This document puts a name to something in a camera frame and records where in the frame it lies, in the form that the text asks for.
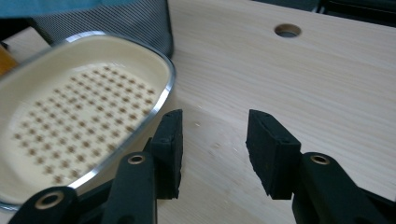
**light wood surface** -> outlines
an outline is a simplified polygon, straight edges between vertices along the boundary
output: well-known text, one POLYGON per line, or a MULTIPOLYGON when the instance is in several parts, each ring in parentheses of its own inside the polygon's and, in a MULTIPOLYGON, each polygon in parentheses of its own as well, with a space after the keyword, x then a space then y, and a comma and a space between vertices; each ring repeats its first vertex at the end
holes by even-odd
POLYGON ((169 3, 185 151, 179 199, 159 202, 159 223, 295 223, 250 165, 250 108, 395 200, 396 29, 245 0, 169 3), (302 34, 276 35, 281 23, 302 34))

